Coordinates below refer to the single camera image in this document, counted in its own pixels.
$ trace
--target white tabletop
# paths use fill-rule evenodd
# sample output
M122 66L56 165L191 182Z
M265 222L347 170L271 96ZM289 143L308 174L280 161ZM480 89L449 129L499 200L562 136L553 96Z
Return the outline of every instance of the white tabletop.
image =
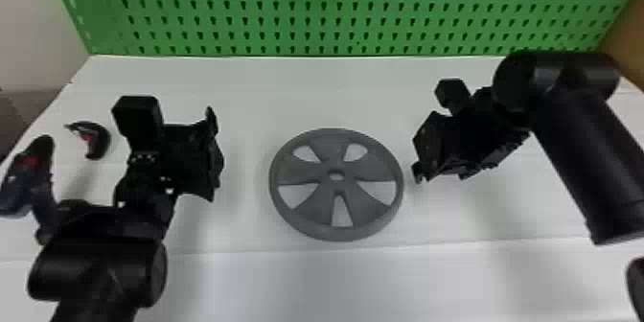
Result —
M137 321L623 321L624 284L644 241L594 247L584 221L534 138L499 168L461 182L415 185L411 137L441 78L489 85L497 57L91 57L20 141L56 142L55 195L108 203L128 147L110 108L150 94L166 123L218 115L226 159L213 204L185 196L166 238L167 289ZM622 83L610 105L644 143L644 95ZM62 128L90 120L110 129L101 161ZM293 136L320 127L363 132L388 147L405 174L393 221L363 241L309 239L279 216L268 167ZM0 167L4 173L7 163ZM33 218L0 220L3 319L46 321L54 304L24 291L39 248Z

